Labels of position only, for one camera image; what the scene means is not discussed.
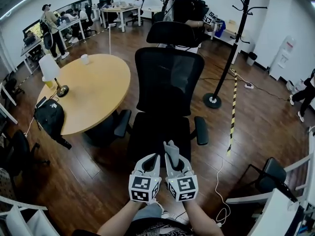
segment round wooden table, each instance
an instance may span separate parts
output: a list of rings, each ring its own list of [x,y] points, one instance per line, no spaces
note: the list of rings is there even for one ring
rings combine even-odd
[[[68,94],[59,101],[54,97],[65,115],[61,135],[82,133],[100,124],[127,94],[130,70],[122,59],[107,54],[90,55],[89,59],[88,65],[81,59],[65,65],[57,78],[69,87]],[[56,84],[53,89],[45,85],[37,102],[44,96],[50,98],[56,89]]]

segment coat rack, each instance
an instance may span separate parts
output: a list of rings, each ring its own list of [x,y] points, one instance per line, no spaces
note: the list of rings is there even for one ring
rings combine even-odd
[[[223,71],[223,74],[221,76],[221,79],[219,81],[219,84],[217,86],[217,89],[216,89],[215,93],[207,93],[207,94],[205,94],[203,96],[203,102],[209,108],[216,109],[216,108],[221,107],[221,105],[222,105],[222,101],[218,97],[218,93],[219,93],[219,91],[221,89],[221,86],[222,86],[222,84],[223,84],[223,82],[225,80],[225,77],[226,77],[226,75],[227,75],[227,73],[228,73],[228,71],[230,69],[230,66],[232,64],[234,55],[236,53],[239,41],[241,40],[243,43],[250,44],[250,42],[246,42],[246,41],[242,40],[242,34],[243,34],[243,31],[244,31],[244,27],[245,27],[247,16],[248,15],[250,15],[250,16],[253,15],[252,12],[250,12],[253,9],[267,9],[267,7],[253,7],[253,8],[249,9],[250,0],[240,0],[240,1],[243,4],[243,9],[238,9],[234,5],[232,6],[233,8],[235,8],[235,9],[237,9],[239,11],[243,11],[243,17],[242,17],[242,20],[241,20],[241,24],[240,24],[240,28],[238,30],[238,33],[236,34],[236,37],[235,38],[231,37],[232,39],[235,39],[235,42],[234,42],[234,45],[232,47],[232,51],[230,53],[230,56],[228,57],[225,69]]]

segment yellow and black caution tape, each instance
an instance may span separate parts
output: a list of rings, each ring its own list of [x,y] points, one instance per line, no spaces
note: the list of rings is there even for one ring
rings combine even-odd
[[[234,95],[233,95],[233,108],[232,108],[232,121],[231,121],[231,132],[230,132],[230,146],[227,149],[227,156],[231,155],[231,148],[233,143],[233,133],[234,133],[234,125],[235,125],[235,106],[236,106],[236,91],[237,91],[237,72],[236,70],[231,69],[234,73]]]

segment table lamp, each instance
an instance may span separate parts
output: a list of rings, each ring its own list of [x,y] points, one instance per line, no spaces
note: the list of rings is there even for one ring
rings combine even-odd
[[[56,77],[60,75],[60,68],[57,63],[54,61],[51,54],[47,54],[42,57],[39,61],[40,69],[45,77],[46,81],[55,80],[58,88],[57,88],[57,96],[64,97],[69,92],[68,86],[61,86],[57,81]]]

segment white backpack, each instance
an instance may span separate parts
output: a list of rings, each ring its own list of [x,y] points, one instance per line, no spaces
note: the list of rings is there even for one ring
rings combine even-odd
[[[163,18],[163,21],[174,21],[174,5],[175,0],[170,0],[167,3],[166,9],[165,9],[165,15]]]

